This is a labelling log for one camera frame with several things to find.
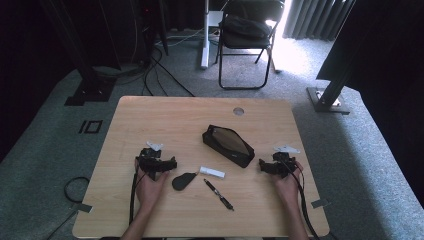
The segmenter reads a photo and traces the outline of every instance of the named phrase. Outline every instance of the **pen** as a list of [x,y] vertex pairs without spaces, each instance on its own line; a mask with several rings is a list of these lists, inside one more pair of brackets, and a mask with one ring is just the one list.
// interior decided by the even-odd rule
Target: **pen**
[[210,183],[208,180],[203,179],[206,183],[206,185],[208,185],[208,187],[219,197],[219,200],[221,200],[221,202],[225,205],[225,207],[227,207],[228,209],[234,211],[233,206],[230,204],[230,202],[227,201],[227,199],[225,199],[219,192],[218,190],[216,190],[216,188],[212,185],[212,183]]

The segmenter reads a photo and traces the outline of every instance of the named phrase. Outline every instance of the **cable on floor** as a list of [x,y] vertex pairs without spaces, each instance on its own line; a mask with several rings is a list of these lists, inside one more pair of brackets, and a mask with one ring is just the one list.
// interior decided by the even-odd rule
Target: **cable on floor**
[[333,232],[331,232],[331,231],[330,231],[330,232],[329,232],[329,234],[330,234],[330,236],[331,236],[331,237],[333,237],[333,238],[334,238],[334,240],[339,240],[339,239],[336,237],[336,235],[334,235],[334,233],[333,233]]
[[168,73],[169,74],[169,76],[171,76],[172,77],[172,79],[181,87],[181,88],[183,88],[190,96],[192,96],[192,97],[195,97],[195,95],[190,91],[190,90],[188,90],[180,81],[178,81],[175,77],[174,77],[174,75],[172,75],[162,64],[160,64],[160,60],[162,59],[162,56],[163,56],[163,54],[162,54],[162,51],[159,49],[159,48],[157,48],[156,46],[154,47],[154,49],[156,50],[156,51],[158,51],[158,53],[159,53],[159,58],[158,59],[156,59],[156,58],[154,58],[153,56],[151,57],[151,59],[153,60],[153,62],[154,63],[152,63],[151,64],[151,66],[150,66],[150,68],[148,69],[148,71],[146,72],[146,74],[144,75],[144,86],[143,86],[143,89],[142,89],[142,92],[141,92],[141,95],[143,95],[143,92],[144,92],[144,89],[147,89],[147,91],[149,92],[149,94],[151,95],[151,96],[154,96],[153,95],[153,93],[152,93],[152,91],[150,90],[150,88],[149,88],[149,86],[148,86],[148,84],[147,84],[147,79],[148,79],[148,75],[149,75],[149,73],[150,73],[150,71],[152,70],[152,69],[155,69],[155,72],[156,72],[156,81],[158,82],[158,84],[159,84],[159,86],[160,86],[160,88],[162,89],[162,91],[164,92],[164,94],[166,95],[166,96],[168,96],[168,94],[166,93],[166,91],[165,91],[165,89],[163,88],[163,86],[162,86],[162,84],[160,83],[160,81],[159,81],[159,78],[158,78],[158,74],[157,74],[157,70],[156,70],[156,66],[157,65],[159,65],[163,70],[165,70],[166,71],[166,73]]
[[[176,38],[176,39],[178,39],[178,38],[182,38],[182,39],[181,39],[179,42],[177,42],[177,43],[174,43],[174,44],[168,44],[168,47],[174,47],[174,46],[177,46],[177,45],[179,45],[180,43],[182,43],[182,42],[184,42],[184,41],[187,41],[187,40],[189,40],[189,39],[200,39],[200,40],[205,39],[205,36],[204,36],[203,34],[199,34],[199,32],[203,31],[203,29],[204,29],[204,28],[202,28],[202,29],[200,29],[200,30],[196,31],[195,33],[193,33],[193,34],[191,34],[191,35],[188,35],[188,36],[178,36],[178,35],[174,35],[174,36],[169,36],[169,37],[167,37],[167,38],[166,38],[167,40],[171,40],[171,39],[174,39],[174,38]],[[218,35],[218,34],[219,34],[219,28],[218,28],[218,29],[212,29],[212,28],[210,28],[210,31],[208,32],[208,34],[215,34],[215,35]],[[214,44],[214,45],[218,45],[218,41],[216,41],[216,40],[211,40],[211,39],[209,39],[209,42],[210,42],[210,43],[212,43],[212,44]],[[162,43],[162,41],[158,41],[158,42],[156,42],[156,43],[155,43],[155,46],[159,46],[159,45],[161,45],[161,43]]]
[[[68,199],[70,202],[72,202],[72,203],[75,203],[75,204],[79,204],[79,203],[82,203],[82,200],[83,199],[76,199],[76,198],[74,198],[74,197],[71,197],[71,194],[69,193],[69,188],[70,188],[70,186],[72,186],[72,184],[75,184],[75,182],[78,182],[78,181],[81,181],[81,180],[83,180],[84,182],[87,182],[87,186],[88,186],[88,183],[90,183],[90,180],[88,179],[88,178],[86,178],[86,177],[75,177],[75,178],[72,178],[71,180],[69,180],[67,183],[66,183],[66,185],[65,185],[65,187],[64,187],[64,189],[63,189],[63,191],[64,191],[64,194],[65,194],[65,197],[66,197],[66,199]],[[63,221],[50,235],[49,235],[49,237],[48,238],[46,238],[46,240],[50,240],[53,236],[54,236],[54,234],[60,229],[60,228],[62,228],[62,226],[63,225],[65,225],[65,223],[66,222],[68,222],[69,221],[69,219],[71,219],[73,216],[75,216],[76,214],[78,213],[78,210],[77,209],[74,209],[69,215],[68,215],[68,217],[65,219],[65,221]]]

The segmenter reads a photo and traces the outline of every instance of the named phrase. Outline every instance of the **folding chair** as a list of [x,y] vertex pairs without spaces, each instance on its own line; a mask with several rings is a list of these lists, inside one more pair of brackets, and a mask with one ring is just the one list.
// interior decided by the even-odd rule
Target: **folding chair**
[[[228,90],[260,89],[266,85],[271,65],[274,36],[283,10],[284,3],[279,0],[229,0],[227,2],[220,23],[218,51],[215,60],[215,63],[217,63],[219,56],[219,86],[221,88]],[[271,20],[273,25],[267,25],[267,20]],[[261,49],[261,52],[259,55],[224,53],[224,47],[228,49]],[[268,63],[262,85],[228,87],[222,84],[222,59],[224,55],[258,55],[255,61],[255,64],[257,64],[264,50],[268,52]]]

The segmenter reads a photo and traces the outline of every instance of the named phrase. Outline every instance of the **black cable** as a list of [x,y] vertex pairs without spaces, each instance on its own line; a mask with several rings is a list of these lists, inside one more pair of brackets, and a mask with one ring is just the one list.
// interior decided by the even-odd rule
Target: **black cable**
[[86,177],[76,177],[76,178],[72,178],[71,180],[69,180],[66,183],[65,188],[63,189],[63,192],[65,193],[65,197],[73,203],[82,203],[82,199],[81,200],[73,199],[68,193],[68,188],[69,188],[69,185],[71,185],[71,183],[73,183],[74,181],[77,181],[77,180],[81,180],[81,179],[87,181],[87,185],[88,185],[88,183],[90,183],[90,180]]
[[149,65],[149,68],[147,69],[146,73],[144,74],[144,81],[143,81],[144,82],[144,86],[143,86],[143,89],[141,90],[141,95],[142,96],[144,95],[144,89],[147,89],[147,91],[149,92],[149,94],[151,96],[153,96],[152,91],[150,91],[149,86],[147,85],[147,77],[149,76],[149,73],[153,69],[153,67],[154,67],[154,65],[153,64],[150,64]]
[[[88,178],[86,178],[86,177],[76,177],[76,178],[72,178],[71,180],[69,180],[67,183],[66,183],[66,185],[65,185],[65,187],[64,187],[64,190],[63,190],[63,192],[65,193],[65,197],[69,200],[69,201],[71,201],[71,202],[73,202],[73,203],[82,203],[82,199],[81,200],[75,200],[75,199],[73,199],[72,197],[70,197],[70,195],[68,194],[68,188],[69,188],[69,185],[71,185],[71,183],[73,183],[74,181],[76,181],[76,180],[85,180],[85,181],[87,181],[87,184],[88,183],[90,183],[90,180],[88,179]],[[46,240],[49,240],[49,239],[51,239],[53,236],[54,236],[54,234],[63,226],[63,225],[65,225],[65,223],[67,222],[67,221],[69,221],[69,219],[71,219],[73,216],[75,216],[76,214],[78,213],[78,210],[75,210],[75,211],[73,211],[71,214],[69,214],[69,216],[65,219],[65,221],[63,221],[50,235],[49,235],[49,237],[48,238],[46,238]]]
[[[162,59],[163,54],[162,54],[162,51],[160,51],[159,49],[157,49],[157,50],[160,53],[160,57],[159,57],[159,60],[160,60],[160,59]],[[155,66],[156,66],[158,64],[158,61],[156,61],[156,59],[153,56],[152,56],[152,59],[155,61]],[[168,96],[168,93],[165,91],[165,89],[163,88],[162,84],[159,81],[159,75],[158,75],[158,71],[157,71],[156,67],[155,67],[155,73],[156,73],[156,81],[158,82],[159,87],[162,89],[162,92],[165,94],[165,96]]]
[[329,234],[335,239],[335,240],[339,240],[336,235],[334,235],[334,233],[332,233],[331,231],[329,232]]
[[[202,32],[202,31],[203,31],[203,28],[200,29],[200,30],[198,30],[198,31],[196,31],[196,33],[194,33],[192,35],[189,35],[189,36],[184,36],[184,35],[181,35],[181,36],[169,36],[169,37],[166,38],[166,40],[168,42],[169,41],[172,41],[173,39],[177,39],[176,41],[178,41],[178,42],[175,43],[175,44],[171,44],[171,45],[168,44],[168,47],[173,47],[173,46],[176,46],[176,45],[178,45],[178,44],[180,44],[180,43],[182,43],[184,41],[190,41],[192,39],[193,40],[204,40],[205,39],[205,36],[203,34],[199,34],[199,32]],[[219,34],[219,27],[209,27],[208,34],[218,35]],[[158,40],[154,45],[155,46],[156,45],[159,45],[161,42],[162,42],[161,40]]]
[[[161,56],[162,56],[162,51],[159,49],[159,48],[157,48],[157,47],[155,47],[155,49],[156,50],[158,50],[160,53],[161,53]],[[165,70],[168,74],[169,74],[169,76],[171,76],[172,77],[172,79],[174,79],[174,81],[178,84],[178,85],[180,85],[188,94],[190,94],[192,97],[195,97],[194,96],[194,94],[192,93],[192,92],[190,92],[190,90],[188,90],[183,84],[181,84],[175,77],[174,77],[174,75],[172,75],[162,64],[160,64],[159,63],[159,61],[160,61],[160,59],[159,59],[159,61],[158,60],[156,60],[154,57],[152,57],[152,59],[153,59],[153,61],[155,61],[156,62],[156,64],[157,65],[159,65],[163,70]]]
[[[301,197],[301,208],[302,208],[303,218],[305,219],[306,225],[308,225],[309,231],[311,231],[314,238],[319,240],[320,238],[318,237],[317,233],[315,232],[315,229],[313,228],[313,226],[311,224],[311,221],[309,220],[308,209],[306,207],[304,187],[302,187],[302,185],[299,182],[299,179],[293,174],[293,172],[290,170],[289,166],[287,166],[287,164],[284,161],[282,161],[282,163],[284,164],[284,166],[287,168],[290,175],[292,175],[292,177],[294,178],[294,180],[297,183],[297,188],[299,189],[300,197]],[[301,172],[302,177],[303,177],[303,184],[305,184],[305,178],[304,178],[302,170],[300,170],[300,172]]]
[[48,238],[46,238],[46,240],[50,240],[53,236],[54,236],[54,234],[67,222],[67,221],[69,221],[69,219],[71,219],[73,216],[75,216],[75,214],[77,214],[77,212],[78,211],[74,211],[74,212],[72,212],[71,214],[69,214],[69,216],[66,218],[66,220],[65,221],[63,221],[62,222],[62,224],[60,224],[59,225],[59,227],[57,227],[51,234],[50,234],[50,236],[48,237]]
[[140,180],[137,181],[137,176],[138,176],[138,169],[139,169],[139,165],[137,163],[137,168],[135,170],[134,173],[134,177],[133,177],[133,183],[131,186],[131,199],[130,199],[130,219],[129,219],[129,224],[132,223],[133,219],[134,219],[134,199],[135,199],[135,189],[137,188],[137,185],[140,183],[141,179],[144,178],[144,176],[146,174],[143,174],[143,176],[141,176]]

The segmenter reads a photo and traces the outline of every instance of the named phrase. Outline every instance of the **wooden table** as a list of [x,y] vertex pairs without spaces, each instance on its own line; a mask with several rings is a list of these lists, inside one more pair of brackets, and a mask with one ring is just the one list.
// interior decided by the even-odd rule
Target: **wooden table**
[[[243,115],[234,114],[242,108]],[[255,149],[255,158],[241,168],[202,142],[209,126],[231,128]],[[94,169],[73,233],[80,238],[121,236],[128,226],[134,158],[146,142],[162,143],[162,160],[175,156],[160,202],[145,237],[278,237],[287,236],[287,218],[268,174],[258,159],[272,162],[273,149],[288,144],[304,166],[309,218],[318,235],[329,226],[297,130],[290,104],[283,100],[240,98],[122,97]],[[171,181],[200,166],[226,173],[224,179],[199,174],[183,191]],[[230,211],[209,189],[208,179],[234,206]]]

